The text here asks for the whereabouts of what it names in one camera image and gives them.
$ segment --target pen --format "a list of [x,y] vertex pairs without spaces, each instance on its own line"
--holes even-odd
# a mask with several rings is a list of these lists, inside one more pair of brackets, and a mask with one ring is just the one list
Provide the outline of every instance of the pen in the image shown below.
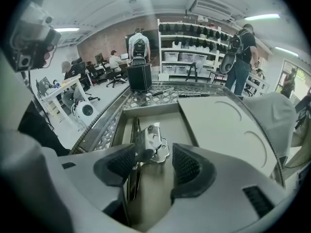
[[173,88],[170,88],[170,89],[166,89],[164,91],[159,91],[159,92],[153,93],[152,96],[155,97],[155,96],[158,96],[160,94],[163,94],[164,92],[172,91],[172,90],[175,90],[175,89],[176,89],[176,87],[173,87]]
[[179,98],[197,98],[197,97],[209,97],[210,94],[192,94],[192,95],[179,95]]

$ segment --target ceiling vent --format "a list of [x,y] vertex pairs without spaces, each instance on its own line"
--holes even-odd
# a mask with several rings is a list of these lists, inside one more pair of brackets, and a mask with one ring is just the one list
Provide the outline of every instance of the ceiling vent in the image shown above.
[[220,21],[230,20],[232,16],[228,7],[211,0],[195,0],[190,11]]

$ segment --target gray fabric cover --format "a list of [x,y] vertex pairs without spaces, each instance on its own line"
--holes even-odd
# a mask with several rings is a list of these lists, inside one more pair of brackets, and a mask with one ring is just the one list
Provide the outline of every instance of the gray fabric cover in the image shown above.
[[262,124],[278,157],[288,156],[297,118],[290,100],[280,93],[272,92],[259,98],[244,98],[243,102]]

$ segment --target man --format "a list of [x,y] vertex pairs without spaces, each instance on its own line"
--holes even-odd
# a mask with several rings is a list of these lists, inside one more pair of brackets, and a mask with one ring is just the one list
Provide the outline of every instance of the man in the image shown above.
[[295,77],[296,77],[296,69],[292,68],[291,73],[288,74],[284,79],[281,94],[283,94],[288,99],[290,98],[292,91],[295,90]]
[[236,62],[234,63],[232,69],[228,72],[225,87],[231,90],[233,83],[236,81],[234,94],[241,96],[246,79],[251,71],[250,63],[252,57],[255,62],[255,68],[258,68],[259,61],[253,26],[245,24],[243,28],[237,32],[237,34],[241,35],[243,52],[242,54],[236,55]]
[[122,77],[120,78],[121,81],[126,82],[124,79],[126,78],[127,72],[122,71],[122,69],[119,67],[119,63],[121,63],[120,57],[116,55],[117,51],[112,50],[111,51],[111,57],[109,59],[110,69],[116,73],[116,75],[120,74]]
[[133,35],[129,40],[128,40],[128,58],[130,61],[133,58],[133,47],[134,44],[137,42],[137,40],[142,39],[145,42],[146,48],[145,48],[145,53],[144,57],[147,63],[150,62],[150,46],[149,46],[149,40],[147,37],[142,35],[142,29],[138,28],[135,29],[135,35]]
[[[76,75],[78,75],[78,70],[75,68],[76,65],[71,65],[68,61],[64,61],[62,63],[62,73],[65,74],[65,80],[72,78]],[[71,110],[71,107],[73,105],[73,101],[71,99],[75,100],[83,100],[83,97],[77,87],[77,85],[73,85],[69,88],[69,90],[62,94],[62,102]]]

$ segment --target black backpack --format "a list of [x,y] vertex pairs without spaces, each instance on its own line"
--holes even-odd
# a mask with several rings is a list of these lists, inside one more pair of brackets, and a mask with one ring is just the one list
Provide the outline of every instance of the black backpack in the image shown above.
[[145,55],[145,42],[143,39],[138,39],[134,44],[134,57]]
[[238,31],[233,37],[229,39],[229,46],[228,46],[228,53],[231,54],[242,54],[246,49],[244,49],[242,36],[246,33],[250,33],[249,31],[245,30],[243,32]]

